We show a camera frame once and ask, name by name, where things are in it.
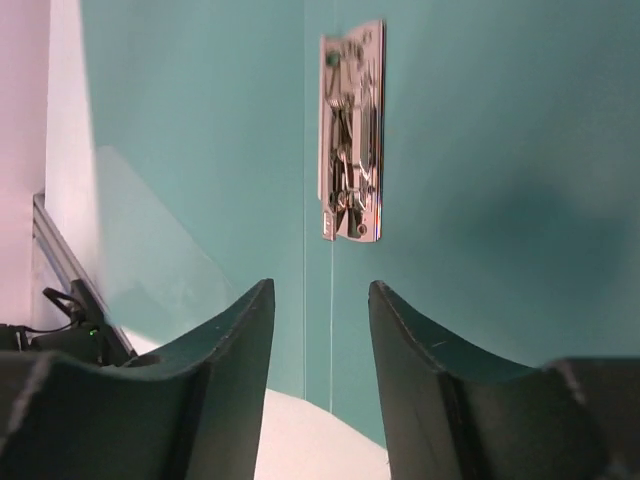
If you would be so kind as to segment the teal folder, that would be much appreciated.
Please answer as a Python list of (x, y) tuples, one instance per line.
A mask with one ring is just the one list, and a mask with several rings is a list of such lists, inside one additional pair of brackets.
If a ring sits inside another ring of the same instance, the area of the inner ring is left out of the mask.
[[(383, 442), (375, 280), (522, 364), (638, 354), (637, 2), (85, 1), (81, 12), (95, 157), (115, 148), (236, 298), (274, 281), (272, 389)], [(382, 236), (328, 242), (319, 41), (377, 19)]]

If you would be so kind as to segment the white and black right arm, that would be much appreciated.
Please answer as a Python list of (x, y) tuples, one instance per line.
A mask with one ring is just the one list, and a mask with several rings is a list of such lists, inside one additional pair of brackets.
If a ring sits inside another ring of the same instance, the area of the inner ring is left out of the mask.
[[(81, 281), (45, 297), (65, 326), (1, 328), (5, 479), (250, 479), (275, 318), (264, 279), (149, 353), (118, 339)], [(635, 479), (639, 362), (530, 368), (369, 288), (379, 399), (395, 479)]]

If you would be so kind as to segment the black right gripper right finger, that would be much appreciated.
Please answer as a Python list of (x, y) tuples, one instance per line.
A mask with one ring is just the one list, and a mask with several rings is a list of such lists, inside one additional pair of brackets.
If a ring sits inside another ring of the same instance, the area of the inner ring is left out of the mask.
[(395, 479), (635, 479), (639, 361), (528, 367), (414, 309), (383, 282), (369, 324)]

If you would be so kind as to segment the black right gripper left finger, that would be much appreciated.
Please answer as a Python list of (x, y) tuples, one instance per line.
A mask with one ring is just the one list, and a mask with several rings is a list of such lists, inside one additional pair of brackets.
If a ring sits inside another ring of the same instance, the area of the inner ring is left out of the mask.
[(5, 479), (250, 479), (275, 318), (263, 279), (226, 310), (127, 364), (1, 356)]

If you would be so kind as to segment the chrome folder clip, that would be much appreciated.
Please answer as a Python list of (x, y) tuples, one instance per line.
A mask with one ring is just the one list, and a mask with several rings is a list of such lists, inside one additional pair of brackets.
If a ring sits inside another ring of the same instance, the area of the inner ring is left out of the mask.
[(382, 20), (320, 40), (318, 198), (329, 241), (381, 237), (385, 60)]

